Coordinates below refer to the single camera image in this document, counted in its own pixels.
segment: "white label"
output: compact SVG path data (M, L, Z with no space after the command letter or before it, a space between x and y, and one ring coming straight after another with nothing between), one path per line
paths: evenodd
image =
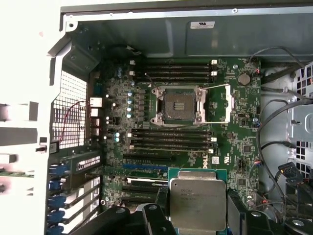
M51 143L49 148L49 153L56 153L57 152L57 143Z
M220 157L212 157L212 164L220 164Z
M208 156L203 156L203 169L207 169L207 159L208 159Z
M191 29L214 28L215 21L191 22Z
M224 163L228 164L229 163L229 157L224 157Z

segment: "pcie slot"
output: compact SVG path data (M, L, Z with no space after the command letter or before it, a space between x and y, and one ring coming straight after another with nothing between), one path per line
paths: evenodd
M162 161L162 162L170 162L172 160L172 156L164 156L164 155L147 155L147 154L123 154L124 159L137 159L137 160L149 160L149 161Z
M203 135L212 135L211 131L202 131L202 130L178 130L178 129L167 129L167 128L162 128L162 129L132 129L132 133L135 132L140 132L140 133L170 133L170 134L190 134L190 135L198 135L198 134L203 134Z
M140 197L122 197L121 201L122 203L154 203L155 198L140 198Z
M171 135L171 133L167 134L167 133L155 133L155 134L150 134L150 133L136 133L133 134L132 137L135 138L145 138L145 139L177 139L177 140L208 140L210 139L208 135L194 135L194 136L186 136L186 135L181 135L181 134L176 134L176 135Z
M205 146L205 147L213 147L213 143L210 141L186 141L186 140L131 140L131 145L136 145L137 143L155 143L155 144L177 144L184 146Z
M157 194L158 188L157 187L141 187L141 186L130 186L124 185L122 186L122 191L124 192L137 192L137 193L146 193L146 194Z
M148 148L148 149L163 149L170 150L189 150L189 151L205 151L208 150L207 146L184 146L178 144L149 144L149 143L135 143L130 145L130 149Z

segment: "gray metal panel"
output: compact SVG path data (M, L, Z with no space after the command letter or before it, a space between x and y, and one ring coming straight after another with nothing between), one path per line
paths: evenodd
M248 11L245 14L238 12L228 16L155 19L131 19L132 14L129 14L130 18L127 20L81 24L102 45L128 44L143 51L147 57L245 57L261 48L280 45L288 47L302 59L313 58L310 35L313 14L271 15L264 12L258 14L257 11ZM190 22L207 21L214 21L214 28L190 29ZM272 50L263 55L275 56L275 60L290 60L281 50Z
M36 128L1 127L0 146L37 143L37 135Z

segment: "green circuit board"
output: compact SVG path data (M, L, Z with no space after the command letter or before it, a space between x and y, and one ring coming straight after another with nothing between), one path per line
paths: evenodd
M138 190L127 186L136 177L156 180L148 184L163 184L168 167L226 169L227 187L237 189L245 204L255 199L247 177L257 158L260 76L246 59L217 59L208 72L211 61L145 59L136 60L136 65L129 61L102 64L96 86L104 99L100 123L107 130L106 162L95 170L103 175L102 205L136 205L137 199L129 198L153 201L155 192L140 191L149 186L145 181L136 182ZM242 74L248 78L239 80ZM198 100L197 89L205 93L205 103L190 102ZM205 117L195 124L199 109ZM227 112L229 122L223 123ZM257 181L254 172L252 184Z

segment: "mounting screw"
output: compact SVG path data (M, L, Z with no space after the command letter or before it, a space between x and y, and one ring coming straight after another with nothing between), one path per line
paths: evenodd
M293 220L292 222L293 222L296 226L304 226L304 223L303 223L302 221L300 221L300 220L295 219L295 220Z
M261 217L261 214L256 211L251 212L251 215L253 215L254 217Z
M156 209L157 209L157 206L155 206L155 205L149 206L149 210L156 210Z
M123 213L125 211L125 209L124 208L120 208L120 209L118 209L115 213L117 213L117 214L121 214L121 213Z

